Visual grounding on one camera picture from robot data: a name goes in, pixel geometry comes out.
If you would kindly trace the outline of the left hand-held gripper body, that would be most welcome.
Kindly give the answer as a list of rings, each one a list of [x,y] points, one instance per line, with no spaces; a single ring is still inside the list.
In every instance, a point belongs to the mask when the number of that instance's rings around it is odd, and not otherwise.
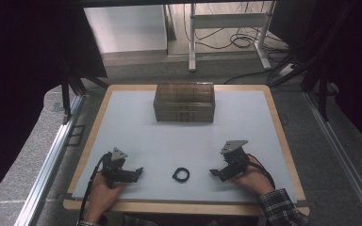
[[[122,166],[127,154],[115,147],[112,152],[105,153],[102,157],[102,175],[107,180],[107,185],[113,189],[117,183],[125,182],[125,174]]]

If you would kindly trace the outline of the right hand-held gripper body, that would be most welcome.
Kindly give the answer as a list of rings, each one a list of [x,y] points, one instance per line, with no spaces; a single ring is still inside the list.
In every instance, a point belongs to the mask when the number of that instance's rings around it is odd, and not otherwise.
[[[249,157],[242,149],[247,140],[228,140],[225,142],[221,154],[227,163],[228,171],[237,175],[244,172],[249,162]]]

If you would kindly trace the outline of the transparent brown drawer box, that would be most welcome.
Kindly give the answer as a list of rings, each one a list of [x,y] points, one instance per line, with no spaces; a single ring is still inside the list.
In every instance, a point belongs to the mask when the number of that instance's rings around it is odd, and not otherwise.
[[[153,106],[157,121],[213,122],[214,84],[160,83],[156,86]]]

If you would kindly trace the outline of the person's right hand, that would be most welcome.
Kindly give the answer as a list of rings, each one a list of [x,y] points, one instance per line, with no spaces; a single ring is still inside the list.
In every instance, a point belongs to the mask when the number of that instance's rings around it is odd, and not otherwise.
[[[236,176],[231,181],[254,192],[257,196],[266,195],[274,191],[271,181],[264,172],[251,165],[247,166],[243,175]]]

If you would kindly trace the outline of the person's left hand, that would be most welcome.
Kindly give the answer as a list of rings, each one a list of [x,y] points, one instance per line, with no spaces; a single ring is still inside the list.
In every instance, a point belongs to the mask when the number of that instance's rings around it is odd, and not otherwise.
[[[120,183],[115,188],[110,189],[106,178],[98,172],[92,182],[90,199],[84,220],[97,222],[121,195],[126,184]]]

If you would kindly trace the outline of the pale grey table mat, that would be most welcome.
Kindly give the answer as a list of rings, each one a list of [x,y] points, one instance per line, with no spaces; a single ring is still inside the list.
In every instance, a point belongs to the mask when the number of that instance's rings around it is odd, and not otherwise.
[[[225,167],[226,141],[247,140],[244,151],[261,162],[277,187],[297,198],[263,91],[217,91],[211,123],[157,121],[154,97],[151,90],[111,94],[74,197],[83,197],[98,160],[117,147],[127,154],[125,170],[143,168],[122,200],[253,203],[253,193],[209,172]]]

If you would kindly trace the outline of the dark floor plate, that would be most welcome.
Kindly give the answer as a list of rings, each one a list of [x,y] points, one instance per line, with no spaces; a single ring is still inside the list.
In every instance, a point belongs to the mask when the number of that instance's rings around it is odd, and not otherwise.
[[[67,141],[68,146],[79,146],[84,135],[85,126],[84,125],[76,125],[73,126],[70,130],[69,138]]]

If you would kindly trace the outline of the black metal stand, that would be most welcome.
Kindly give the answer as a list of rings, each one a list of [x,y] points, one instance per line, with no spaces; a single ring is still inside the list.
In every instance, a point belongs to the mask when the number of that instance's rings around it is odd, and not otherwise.
[[[313,91],[316,85],[319,86],[316,95],[320,113],[326,120],[329,54],[348,7],[347,0],[282,0],[280,7],[275,9],[275,19],[286,23],[278,25],[275,32],[286,39],[289,48],[268,78],[267,85],[278,87],[303,74],[300,85],[303,91]],[[289,63],[295,64],[296,68],[281,77],[279,72]]]
[[[82,78],[86,78],[87,80],[91,81],[92,83],[98,85],[103,89],[107,89],[109,87],[109,84],[90,74],[82,73],[79,70],[71,68],[66,61],[63,61],[61,63],[61,69],[62,106],[64,109],[63,124],[66,124],[73,116],[70,105],[69,89],[72,89],[76,96],[84,95],[86,93],[86,88],[82,82]]]

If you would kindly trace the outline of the white power strip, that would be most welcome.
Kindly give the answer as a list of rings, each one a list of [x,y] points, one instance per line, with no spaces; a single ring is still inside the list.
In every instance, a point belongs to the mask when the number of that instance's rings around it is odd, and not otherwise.
[[[280,72],[279,75],[281,77],[291,73],[296,68],[295,64],[289,63],[287,66],[285,66]]]

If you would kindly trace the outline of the dark curtain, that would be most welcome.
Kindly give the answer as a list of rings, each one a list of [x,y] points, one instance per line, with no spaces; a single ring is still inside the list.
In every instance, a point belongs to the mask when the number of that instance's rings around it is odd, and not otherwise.
[[[106,74],[83,8],[0,0],[0,183],[25,145],[47,91],[65,75]]]
[[[338,88],[337,104],[362,134],[362,0],[279,0],[270,31],[286,42],[306,73]]]

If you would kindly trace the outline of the white cabinet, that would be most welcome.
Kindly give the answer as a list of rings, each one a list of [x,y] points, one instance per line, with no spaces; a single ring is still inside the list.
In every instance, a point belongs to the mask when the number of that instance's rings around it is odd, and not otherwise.
[[[101,54],[167,49],[162,5],[85,8]]]

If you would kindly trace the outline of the aluminium rail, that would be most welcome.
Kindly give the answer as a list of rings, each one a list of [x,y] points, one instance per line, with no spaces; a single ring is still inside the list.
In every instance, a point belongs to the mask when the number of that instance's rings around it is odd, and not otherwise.
[[[316,102],[315,96],[312,93],[305,92],[304,97],[306,98],[308,105],[321,130],[323,131],[331,149],[333,150],[338,163],[342,167],[342,170],[347,176],[350,184],[354,189],[354,192],[362,204],[362,177],[355,168],[351,158],[346,153],[330,122],[326,121],[321,115],[320,105]]]
[[[27,198],[24,201],[22,210],[20,211],[13,226],[29,226],[36,216],[37,210],[41,205],[43,194],[47,191],[47,185],[51,180],[52,173],[58,164],[59,156],[65,146],[66,139],[70,134],[76,115],[83,102],[83,96],[75,95],[70,103],[68,116],[62,116],[58,125],[55,138],[51,143],[49,151],[44,157],[38,175],[34,180],[33,186],[30,188]]]

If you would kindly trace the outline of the white metal desk frame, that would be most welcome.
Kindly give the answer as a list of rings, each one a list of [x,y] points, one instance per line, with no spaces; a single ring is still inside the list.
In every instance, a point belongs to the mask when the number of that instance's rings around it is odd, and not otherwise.
[[[190,5],[189,14],[189,70],[196,71],[196,51],[194,33],[196,29],[209,28],[239,28],[239,27],[257,27],[260,28],[258,40],[254,42],[257,55],[265,70],[272,66],[263,49],[264,39],[266,38],[268,28],[271,23],[272,13],[276,5],[271,1],[269,8],[260,13],[237,13],[237,14],[195,14],[195,5]]]

